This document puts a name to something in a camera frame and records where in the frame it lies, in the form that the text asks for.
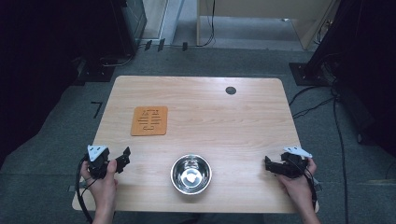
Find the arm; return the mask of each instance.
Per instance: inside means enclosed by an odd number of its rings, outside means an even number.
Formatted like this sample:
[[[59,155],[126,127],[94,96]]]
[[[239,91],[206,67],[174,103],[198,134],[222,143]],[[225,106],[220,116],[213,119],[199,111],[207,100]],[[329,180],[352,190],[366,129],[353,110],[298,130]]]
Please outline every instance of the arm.
[[[90,186],[90,192],[95,200],[96,211],[93,223],[112,223],[116,209],[116,190],[118,181],[114,179],[117,162],[111,161],[107,166],[107,174],[104,179],[94,180],[88,171],[88,163],[84,161],[81,167],[81,175]]]
[[[308,158],[307,169],[312,175],[317,170],[317,166],[312,159]],[[312,192],[306,178],[304,176],[300,176],[295,179],[290,179],[283,175],[277,175],[277,179],[288,192],[303,223],[320,223],[317,214],[315,213],[314,206],[312,205]]]

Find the stainless steel bowl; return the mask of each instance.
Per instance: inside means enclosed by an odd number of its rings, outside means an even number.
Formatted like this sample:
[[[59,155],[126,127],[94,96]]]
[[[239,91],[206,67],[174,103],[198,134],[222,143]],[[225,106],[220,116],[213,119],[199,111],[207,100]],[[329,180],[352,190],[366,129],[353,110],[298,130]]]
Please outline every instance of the stainless steel bowl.
[[[209,185],[211,178],[209,163],[198,155],[182,156],[172,166],[172,183],[183,194],[201,193]]]

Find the cork board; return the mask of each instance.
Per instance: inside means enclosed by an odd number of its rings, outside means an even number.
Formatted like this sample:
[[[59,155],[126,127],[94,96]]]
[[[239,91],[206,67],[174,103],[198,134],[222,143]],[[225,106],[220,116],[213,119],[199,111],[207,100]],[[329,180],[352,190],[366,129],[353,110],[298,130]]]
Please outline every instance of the cork board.
[[[166,134],[168,107],[138,106],[134,109],[132,136]]]

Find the wrist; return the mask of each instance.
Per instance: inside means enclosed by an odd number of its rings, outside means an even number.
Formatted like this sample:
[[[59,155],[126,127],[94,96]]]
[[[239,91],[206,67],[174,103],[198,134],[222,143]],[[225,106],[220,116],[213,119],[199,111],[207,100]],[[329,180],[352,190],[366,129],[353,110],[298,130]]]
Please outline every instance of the wrist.
[[[112,223],[114,216],[114,207],[97,207],[95,211],[94,224],[107,224]]]
[[[320,223],[312,203],[307,204],[306,207],[297,206],[297,210],[304,224]]]

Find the wire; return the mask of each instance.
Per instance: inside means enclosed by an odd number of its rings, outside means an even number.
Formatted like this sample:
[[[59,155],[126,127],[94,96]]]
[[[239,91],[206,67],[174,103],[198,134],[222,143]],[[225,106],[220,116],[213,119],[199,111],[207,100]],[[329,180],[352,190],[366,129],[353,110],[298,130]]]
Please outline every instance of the wire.
[[[317,206],[317,201],[318,201],[318,195],[317,192],[315,190],[315,181],[314,181],[314,176],[311,174],[311,172],[309,172],[308,168],[305,167],[305,170],[309,173],[310,176],[308,176],[308,174],[305,173],[304,170],[302,170],[294,161],[287,159],[288,162],[291,162],[297,169],[300,170],[300,172],[304,175],[306,181],[308,182],[309,188],[311,189],[311,193],[312,193],[312,205],[314,207],[314,209]]]
[[[394,164],[396,164],[396,161],[394,161],[393,163],[391,163],[390,166],[388,167],[387,173],[385,174],[385,179],[388,179],[389,170],[390,170],[390,168],[391,168]]]
[[[321,44],[321,29],[323,28],[324,24],[326,24],[327,21],[323,22],[319,28],[319,31],[317,33],[317,40],[314,41],[315,44],[320,45]]]
[[[84,195],[85,190],[87,190],[90,186],[92,186],[92,184],[94,184],[96,180],[98,179],[94,179],[93,182],[82,191],[81,196]]]
[[[344,147],[343,135],[341,134],[341,131],[340,131],[340,126],[338,124],[337,113],[336,113],[336,110],[335,110],[335,106],[336,106],[336,103],[337,103],[337,97],[334,97],[333,99],[334,99],[334,101],[333,101],[333,104],[332,104],[332,112],[334,114],[335,126],[337,127],[338,136],[340,138],[341,152],[342,152],[342,166],[343,166],[343,178],[344,178],[344,209],[345,209],[346,224],[348,224],[349,223],[349,217],[348,217],[348,200],[347,200],[347,171],[346,171],[345,147]]]
[[[297,119],[297,118],[299,118],[299,117],[305,116],[307,113],[309,113],[309,111],[314,110],[314,109],[320,107],[321,105],[326,105],[326,104],[328,104],[329,102],[331,102],[333,99],[334,99],[334,97],[332,97],[332,98],[330,98],[330,99],[327,99],[327,100],[321,102],[320,104],[318,104],[318,105],[316,105],[316,106],[314,106],[314,107],[311,107],[311,108],[302,110],[302,111],[300,111],[300,112],[294,114],[294,115],[293,115],[293,118],[294,118],[294,119]]]
[[[309,90],[312,90],[312,89],[315,89],[315,88],[318,88],[318,87],[321,87],[321,86],[307,87],[307,88],[305,88],[305,89],[300,90],[299,92],[297,92],[297,93],[293,96],[293,98],[291,99],[289,105],[292,105],[293,102],[294,102],[294,100],[297,98],[297,96],[301,95],[301,94],[304,93],[305,91],[309,91]]]
[[[92,217],[91,217],[90,213],[88,212],[87,207],[85,206],[84,199],[82,198],[82,194],[80,194],[80,192],[79,192],[79,180],[81,179],[80,170],[81,170],[81,167],[82,167],[82,163],[84,161],[86,161],[87,159],[88,159],[88,155],[85,154],[84,157],[81,159],[81,161],[78,164],[77,173],[76,173],[75,190],[76,190],[76,194],[77,194],[77,198],[78,198],[78,203],[81,206],[82,212],[84,213],[85,217],[87,218],[87,221],[89,223],[93,223]]]
[[[209,45],[212,40],[215,40],[216,43],[216,38],[215,38],[215,25],[214,25],[214,18],[215,18],[215,8],[216,8],[216,0],[213,0],[213,6],[212,6],[212,22],[209,21],[209,17],[207,17],[207,22],[209,23],[209,26],[211,27],[212,33],[210,34],[209,39],[206,41],[205,44],[203,45],[197,45],[197,47],[205,47],[207,45]]]
[[[132,58],[134,57],[133,54],[131,54],[131,56],[128,58],[127,61],[123,62],[123,63],[111,63],[111,64],[106,64],[106,63],[102,63],[103,67],[117,67],[117,66],[123,66],[125,64],[127,64],[128,62],[130,62],[132,60]]]

